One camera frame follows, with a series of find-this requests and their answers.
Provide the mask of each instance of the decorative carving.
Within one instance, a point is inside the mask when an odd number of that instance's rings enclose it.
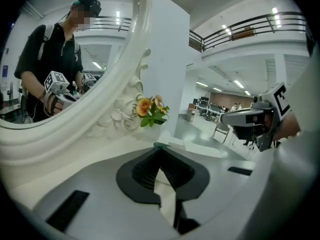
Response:
[[[138,100],[144,97],[141,82],[141,70],[148,68],[146,58],[151,54],[148,48],[144,52],[134,76],[124,88],[121,96],[115,100],[113,107],[107,110],[87,132],[87,137],[100,137],[106,135],[108,139],[140,130],[141,118],[136,113]]]

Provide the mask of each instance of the orange flower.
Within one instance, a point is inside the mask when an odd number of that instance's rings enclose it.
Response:
[[[148,107],[150,106],[151,101],[148,98],[142,98],[138,102],[138,106],[136,106],[136,112],[144,117],[148,114]]]

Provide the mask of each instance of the wooden panel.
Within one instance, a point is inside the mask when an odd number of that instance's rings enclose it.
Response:
[[[219,106],[225,106],[228,109],[231,109],[234,103],[241,103],[242,108],[250,108],[251,102],[253,102],[252,98],[241,97],[237,95],[231,94],[223,94],[211,92],[210,95],[210,103],[218,104]]]

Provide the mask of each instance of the floor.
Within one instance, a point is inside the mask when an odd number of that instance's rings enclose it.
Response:
[[[212,138],[215,128],[216,124],[213,121],[206,121],[203,116],[196,114],[190,123],[184,120],[184,115],[179,115],[174,137],[197,145],[216,148],[225,159],[254,162],[258,159],[260,152],[257,147],[249,150],[248,146],[243,145],[245,141],[237,139],[232,133],[232,129],[230,129],[227,137],[220,132],[216,132],[214,138]]]

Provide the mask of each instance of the black slot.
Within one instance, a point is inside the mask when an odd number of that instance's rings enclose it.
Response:
[[[87,192],[75,190],[58,207],[58,209],[55,210],[55,212],[46,220],[46,222],[55,229],[65,232],[66,228],[80,210],[88,196],[89,193]]]
[[[252,170],[243,169],[243,168],[234,167],[234,166],[230,167],[228,171],[236,174],[247,175],[247,176],[250,176],[252,173]]]
[[[180,200],[176,200],[173,228],[183,235],[199,226],[200,224],[197,221],[192,218],[187,218],[182,202]]]

